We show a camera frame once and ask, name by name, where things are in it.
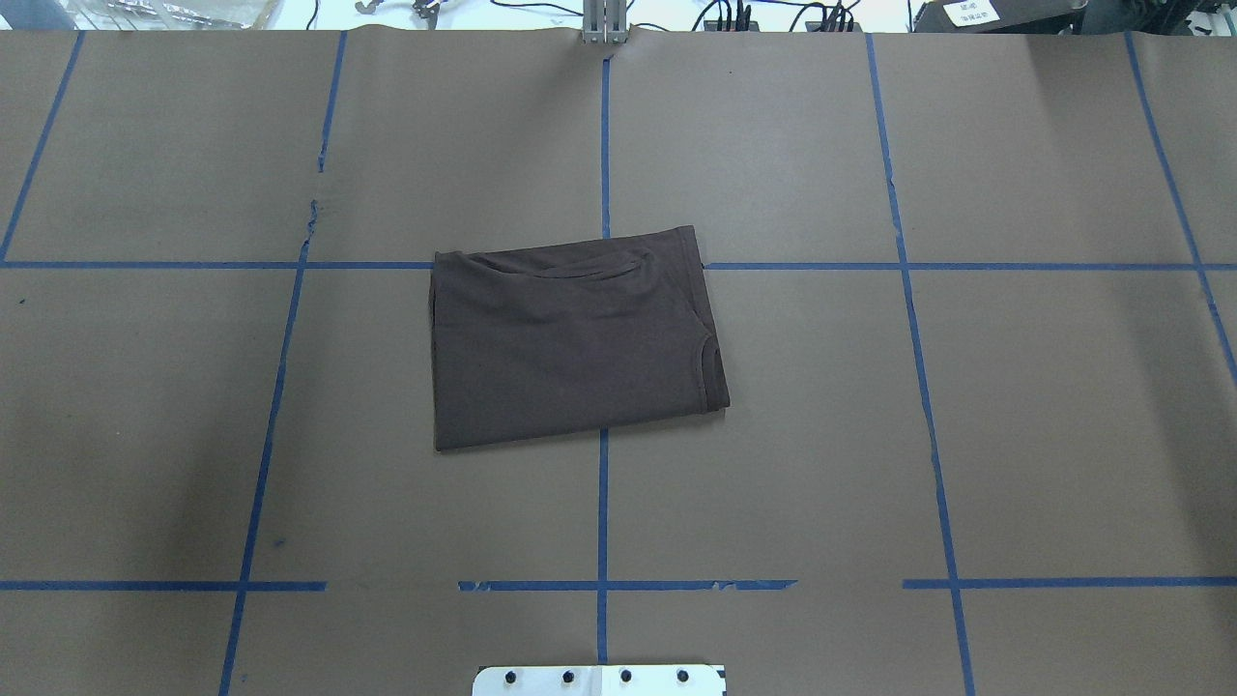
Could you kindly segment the dark brown t-shirt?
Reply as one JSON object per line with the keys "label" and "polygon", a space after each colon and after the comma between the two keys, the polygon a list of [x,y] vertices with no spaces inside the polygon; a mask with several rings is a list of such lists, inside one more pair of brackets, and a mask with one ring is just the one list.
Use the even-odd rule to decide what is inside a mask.
{"label": "dark brown t-shirt", "polygon": [[694,226],[438,252],[439,452],[719,413],[731,404]]}

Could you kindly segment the white metal mounting base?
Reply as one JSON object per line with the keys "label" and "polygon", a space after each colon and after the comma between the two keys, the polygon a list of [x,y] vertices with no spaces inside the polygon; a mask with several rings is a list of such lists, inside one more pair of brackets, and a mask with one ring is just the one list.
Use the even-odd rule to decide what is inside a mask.
{"label": "white metal mounting base", "polygon": [[708,664],[491,666],[473,695],[726,695],[725,669]]}

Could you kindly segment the aluminium frame post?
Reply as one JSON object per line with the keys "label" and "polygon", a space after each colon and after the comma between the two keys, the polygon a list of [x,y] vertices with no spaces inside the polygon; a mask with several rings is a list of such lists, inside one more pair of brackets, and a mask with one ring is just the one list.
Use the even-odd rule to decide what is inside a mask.
{"label": "aluminium frame post", "polygon": [[584,45],[626,45],[630,37],[630,1],[585,0],[581,2]]}

